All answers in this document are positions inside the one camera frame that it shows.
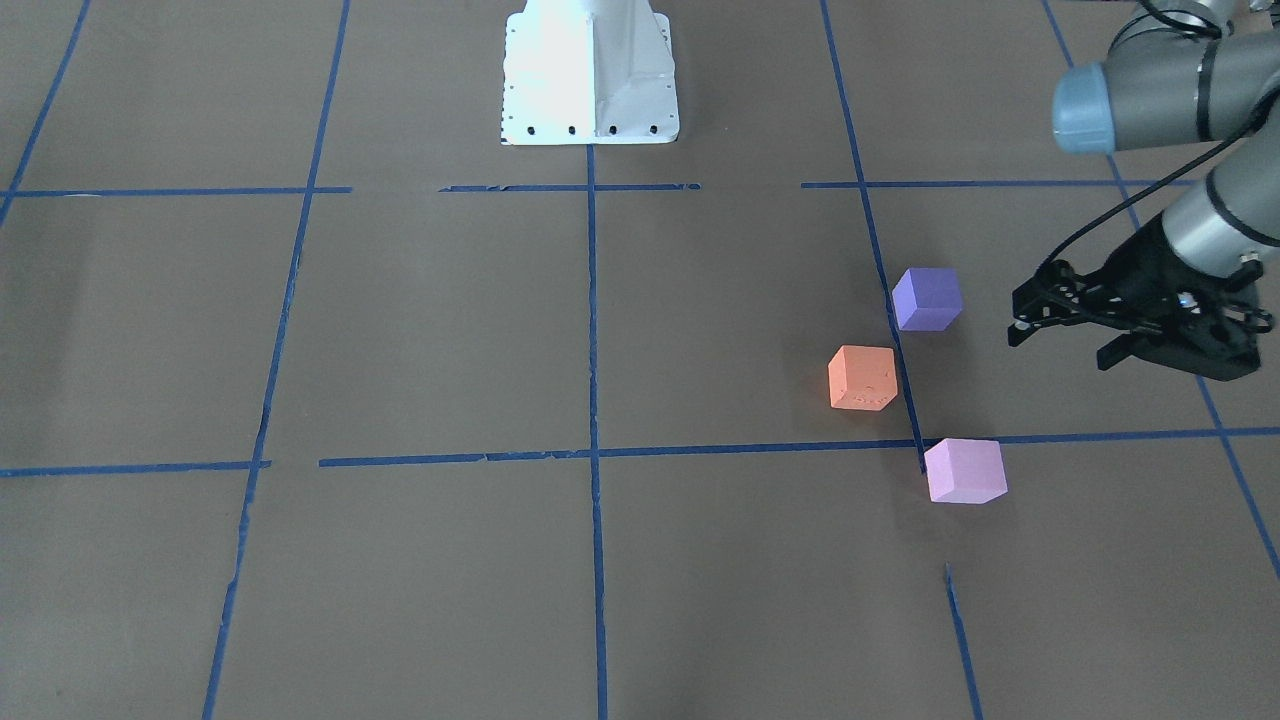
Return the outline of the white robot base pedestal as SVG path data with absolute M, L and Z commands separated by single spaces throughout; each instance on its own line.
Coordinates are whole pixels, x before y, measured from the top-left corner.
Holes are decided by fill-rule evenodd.
M 500 142 L 673 143 L 672 28 L 649 1 L 527 1 L 506 18 Z

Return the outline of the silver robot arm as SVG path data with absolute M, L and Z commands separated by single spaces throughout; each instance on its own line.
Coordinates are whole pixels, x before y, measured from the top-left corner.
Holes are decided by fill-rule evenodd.
M 1055 249 L 1012 295 L 1011 346 L 1091 323 L 1235 351 L 1274 328 L 1256 284 L 1277 256 L 1277 31 L 1236 37 L 1231 1 L 1143 1 L 1102 61 L 1053 96 L 1066 152 L 1208 143 L 1211 170 L 1079 274 Z

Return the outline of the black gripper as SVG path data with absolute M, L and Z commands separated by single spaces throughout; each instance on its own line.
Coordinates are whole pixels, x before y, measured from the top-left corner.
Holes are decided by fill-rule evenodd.
M 1161 365 L 1165 341 L 1254 341 L 1262 274 L 1249 237 L 1170 233 L 1157 217 L 1087 277 L 1064 260 L 1042 264 L 1012 291 L 1007 346 L 1050 327 L 1106 324 L 1126 332 L 1096 352 L 1097 369 L 1108 372 L 1128 359 Z

